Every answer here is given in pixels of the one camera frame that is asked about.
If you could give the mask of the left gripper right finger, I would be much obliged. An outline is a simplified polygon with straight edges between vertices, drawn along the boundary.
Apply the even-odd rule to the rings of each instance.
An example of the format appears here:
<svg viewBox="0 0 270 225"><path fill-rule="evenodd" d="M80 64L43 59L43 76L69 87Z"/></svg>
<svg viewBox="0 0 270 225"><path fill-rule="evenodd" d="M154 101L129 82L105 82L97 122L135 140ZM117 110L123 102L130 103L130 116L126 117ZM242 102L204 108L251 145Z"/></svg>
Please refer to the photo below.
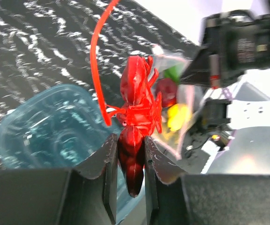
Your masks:
<svg viewBox="0 0 270 225"><path fill-rule="evenodd" d="M187 174L145 138L149 225L270 225L270 176Z"/></svg>

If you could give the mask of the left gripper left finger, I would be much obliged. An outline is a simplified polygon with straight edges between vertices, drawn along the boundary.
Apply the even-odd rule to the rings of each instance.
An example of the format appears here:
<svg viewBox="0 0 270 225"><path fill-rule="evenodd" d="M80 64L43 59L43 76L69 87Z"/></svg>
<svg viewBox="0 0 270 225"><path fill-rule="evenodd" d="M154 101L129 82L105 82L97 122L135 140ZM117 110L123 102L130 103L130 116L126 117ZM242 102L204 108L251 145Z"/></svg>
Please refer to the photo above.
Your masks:
<svg viewBox="0 0 270 225"><path fill-rule="evenodd" d="M117 135L75 167L0 170L0 225L114 225Z"/></svg>

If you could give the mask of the yellow fake fruit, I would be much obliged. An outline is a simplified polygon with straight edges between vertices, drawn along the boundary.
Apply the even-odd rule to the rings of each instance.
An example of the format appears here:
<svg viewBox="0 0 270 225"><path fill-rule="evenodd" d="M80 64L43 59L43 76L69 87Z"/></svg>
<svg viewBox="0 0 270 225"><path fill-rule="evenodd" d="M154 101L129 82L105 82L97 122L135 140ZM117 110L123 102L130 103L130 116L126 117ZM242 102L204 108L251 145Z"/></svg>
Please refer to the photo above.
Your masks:
<svg viewBox="0 0 270 225"><path fill-rule="evenodd" d="M192 112L187 104L175 104L168 109L167 126L172 132L176 132L185 122L190 121Z"/></svg>

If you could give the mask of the red fake lobster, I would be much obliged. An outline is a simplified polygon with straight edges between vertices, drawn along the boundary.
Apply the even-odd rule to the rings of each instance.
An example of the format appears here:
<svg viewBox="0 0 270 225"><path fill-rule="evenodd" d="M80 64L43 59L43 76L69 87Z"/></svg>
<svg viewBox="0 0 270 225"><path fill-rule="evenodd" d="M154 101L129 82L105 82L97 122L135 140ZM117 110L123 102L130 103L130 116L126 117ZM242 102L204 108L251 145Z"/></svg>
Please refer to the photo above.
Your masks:
<svg viewBox="0 0 270 225"><path fill-rule="evenodd" d="M135 198L140 193L144 178L144 139L155 130L162 132L162 94L158 92L153 96L151 92L151 87L159 76L158 70L152 68L153 57L131 55L120 79L120 93L125 103L122 107L114 107L113 111L107 112L110 106L104 101L96 46L102 27L117 3L116 0L109 3L95 26L91 39L90 64L94 88L106 125L111 126L114 115L123 125L117 144L118 159L129 195Z"/></svg>

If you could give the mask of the clear zip top bag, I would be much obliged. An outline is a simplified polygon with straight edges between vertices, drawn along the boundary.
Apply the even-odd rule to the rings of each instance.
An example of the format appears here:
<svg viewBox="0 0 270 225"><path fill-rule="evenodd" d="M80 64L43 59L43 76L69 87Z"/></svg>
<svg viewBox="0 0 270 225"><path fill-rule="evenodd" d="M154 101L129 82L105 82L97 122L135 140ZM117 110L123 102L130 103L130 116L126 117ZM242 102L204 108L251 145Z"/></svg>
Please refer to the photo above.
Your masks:
<svg viewBox="0 0 270 225"><path fill-rule="evenodd" d="M162 93L162 133L154 132L154 141L163 146L175 159L180 160L184 137L197 120L204 103L202 88L181 84L181 75L191 61L181 53L152 45L153 68L159 77L152 86L152 93Z"/></svg>

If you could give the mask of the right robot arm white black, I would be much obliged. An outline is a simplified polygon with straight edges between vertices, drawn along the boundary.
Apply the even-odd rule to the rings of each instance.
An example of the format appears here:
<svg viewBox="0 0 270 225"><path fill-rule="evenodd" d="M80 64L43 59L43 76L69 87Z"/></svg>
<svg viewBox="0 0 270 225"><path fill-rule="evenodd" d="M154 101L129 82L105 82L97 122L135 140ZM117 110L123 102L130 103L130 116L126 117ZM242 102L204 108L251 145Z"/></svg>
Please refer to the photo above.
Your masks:
<svg viewBox="0 0 270 225"><path fill-rule="evenodd" d="M191 174L270 174L270 12L221 12L202 28L180 83L207 92L178 165Z"/></svg>

